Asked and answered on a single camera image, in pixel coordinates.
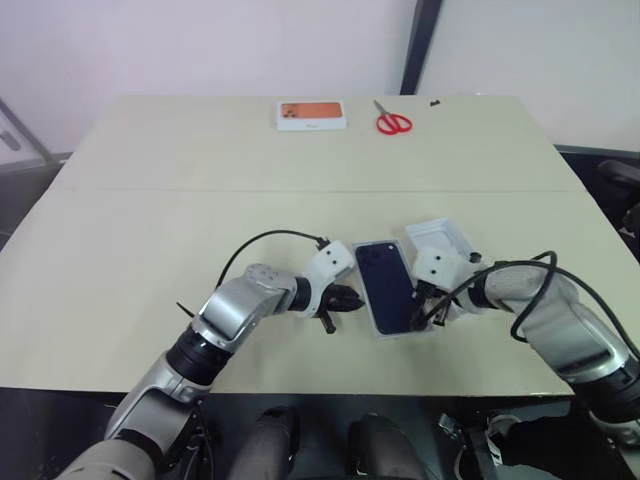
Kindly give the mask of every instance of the white table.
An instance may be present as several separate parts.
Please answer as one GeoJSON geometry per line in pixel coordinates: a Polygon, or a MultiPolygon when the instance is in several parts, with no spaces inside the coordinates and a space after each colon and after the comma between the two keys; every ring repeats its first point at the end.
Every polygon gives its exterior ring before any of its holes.
{"type": "MultiPolygon", "coordinates": [[[[0,253],[0,385],[128,390],[186,327],[174,302],[198,308],[240,243],[280,227],[402,240],[447,216],[492,259],[553,248],[640,338],[635,260],[515,100],[385,98],[414,120],[401,137],[375,132],[371,99],[346,101],[344,132],[280,133],[275,101],[133,97],[107,113],[0,253]]],[[[229,275],[266,258],[297,272],[313,252],[266,238],[229,275]]],[[[214,390],[569,392],[504,313],[395,339],[365,309],[334,318],[331,336],[317,319],[263,320],[214,390]]]]}

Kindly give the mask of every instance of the white wall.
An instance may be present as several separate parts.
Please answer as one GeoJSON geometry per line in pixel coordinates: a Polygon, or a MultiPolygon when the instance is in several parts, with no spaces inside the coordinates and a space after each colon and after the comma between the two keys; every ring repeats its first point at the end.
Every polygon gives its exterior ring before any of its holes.
{"type": "Polygon", "coordinates": [[[640,1],[443,0],[419,93],[517,96],[553,143],[640,150],[640,1]]]}
{"type": "Polygon", "coordinates": [[[415,0],[2,0],[0,96],[63,152],[120,93],[393,94],[414,8],[415,0]]]}

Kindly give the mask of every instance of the black smartphone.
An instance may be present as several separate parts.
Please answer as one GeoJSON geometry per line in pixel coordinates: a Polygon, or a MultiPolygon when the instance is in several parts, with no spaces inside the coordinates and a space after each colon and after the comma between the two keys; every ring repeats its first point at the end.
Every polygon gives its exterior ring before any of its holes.
{"type": "Polygon", "coordinates": [[[382,335],[410,332],[411,316],[419,308],[413,283],[397,242],[357,246],[356,262],[369,310],[382,335]]]}

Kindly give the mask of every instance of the scissors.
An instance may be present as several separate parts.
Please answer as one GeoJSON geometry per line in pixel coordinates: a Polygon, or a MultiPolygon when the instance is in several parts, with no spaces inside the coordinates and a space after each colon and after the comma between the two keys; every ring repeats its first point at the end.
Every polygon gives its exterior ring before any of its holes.
{"type": "Polygon", "coordinates": [[[396,133],[408,132],[413,128],[413,122],[407,117],[390,113],[377,100],[374,100],[373,103],[380,112],[380,116],[376,120],[376,127],[380,133],[395,135],[396,133]]]}

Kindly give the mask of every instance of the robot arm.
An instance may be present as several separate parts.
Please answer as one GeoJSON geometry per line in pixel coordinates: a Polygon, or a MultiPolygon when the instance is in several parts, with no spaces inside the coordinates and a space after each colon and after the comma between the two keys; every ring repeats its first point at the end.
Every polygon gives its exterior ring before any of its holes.
{"type": "Polygon", "coordinates": [[[151,480],[182,453],[195,428],[194,408],[264,317],[295,311],[300,318],[362,306],[350,287],[334,285],[353,257],[332,242],[309,261],[302,276],[267,265],[220,286],[194,315],[112,415],[105,440],[81,454],[59,480],[151,480]]]}
{"type": "MultiPolygon", "coordinates": [[[[485,268],[426,247],[418,254],[413,274],[419,283],[451,292],[485,268]]],[[[542,287],[547,271],[517,265],[498,269],[464,289],[457,303],[471,313],[497,308],[520,315],[542,287]]],[[[602,430],[626,444],[640,445],[640,363],[627,344],[580,303],[573,282],[554,275],[521,332],[585,403],[602,430]]]]}

